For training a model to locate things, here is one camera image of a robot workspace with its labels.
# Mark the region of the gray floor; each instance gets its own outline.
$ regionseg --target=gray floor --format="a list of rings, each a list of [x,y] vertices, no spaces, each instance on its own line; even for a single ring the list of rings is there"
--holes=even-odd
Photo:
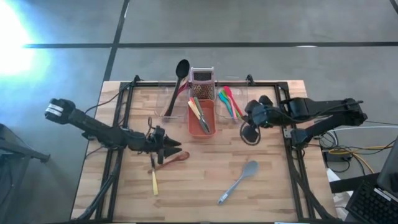
[[[111,43],[123,4],[6,2],[32,44]],[[397,25],[398,15],[388,0],[132,0],[121,42],[398,41]],[[10,223],[68,220],[87,141],[76,128],[45,120],[44,110],[51,98],[71,99],[81,109],[95,105],[109,53],[110,49],[25,49],[11,57],[0,52],[5,60],[0,69],[18,62],[14,71],[0,70],[0,123],[36,150],[51,153],[47,164],[31,162]],[[22,58],[31,61],[23,63]],[[135,74],[145,80],[164,79],[182,58],[196,67],[215,66],[218,79],[248,73],[263,80],[303,79],[314,100],[353,97],[364,100],[369,120],[397,122],[396,47],[119,49],[111,80],[132,80]],[[347,146],[383,145],[397,134],[396,129],[338,132],[340,143]],[[386,156],[387,151],[365,159],[379,171]],[[356,162],[339,174],[359,175]]]

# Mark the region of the wooden table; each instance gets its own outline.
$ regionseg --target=wooden table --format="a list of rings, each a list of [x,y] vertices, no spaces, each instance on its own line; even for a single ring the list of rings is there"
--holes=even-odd
[[[306,97],[302,80],[287,81],[291,97]],[[119,90],[120,82],[104,82],[99,102],[108,101]],[[186,161],[177,162],[156,173],[159,195],[152,193],[149,156],[124,151],[115,222],[271,222],[296,221],[289,170],[279,127],[261,129],[261,143],[248,146],[239,137],[239,126],[220,122],[217,135],[208,140],[193,139],[184,119],[162,124],[154,114],[159,89],[135,87],[129,127],[135,131],[148,129],[147,117],[153,124],[165,128],[166,133],[182,143],[190,153]],[[249,87],[248,100],[267,95],[275,102],[271,87]],[[98,108],[96,119],[111,125],[116,99]],[[88,152],[99,147],[91,142]],[[72,217],[77,217],[91,203],[101,184],[106,150],[98,151],[84,163]],[[224,205],[217,205],[219,197],[241,175],[242,166],[250,160],[258,161],[259,171],[240,183]],[[322,155],[318,147],[305,149],[305,165],[310,188],[328,210],[336,216],[335,205]],[[303,209],[305,200],[301,192]]]

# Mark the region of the wooden spoon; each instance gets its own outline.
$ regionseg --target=wooden spoon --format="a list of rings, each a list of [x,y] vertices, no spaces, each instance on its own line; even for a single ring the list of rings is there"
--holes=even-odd
[[[179,154],[176,158],[174,158],[174,159],[172,159],[172,160],[166,162],[166,163],[163,164],[163,165],[160,165],[160,166],[155,167],[155,170],[159,170],[159,169],[165,167],[167,164],[170,164],[170,163],[175,162],[175,161],[184,161],[185,159],[188,159],[189,156],[190,156],[190,155],[189,155],[189,152],[182,152],[182,153]]]

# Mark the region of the cheese grater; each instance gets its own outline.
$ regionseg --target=cheese grater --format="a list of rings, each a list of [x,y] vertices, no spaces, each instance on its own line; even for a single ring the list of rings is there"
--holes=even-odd
[[[214,67],[191,68],[191,97],[198,99],[215,99]]]

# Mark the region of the sunlight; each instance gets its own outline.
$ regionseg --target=sunlight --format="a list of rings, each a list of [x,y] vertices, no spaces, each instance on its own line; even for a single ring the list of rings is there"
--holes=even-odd
[[[13,9],[0,0],[0,77],[29,70],[34,49],[23,49],[31,39]]]

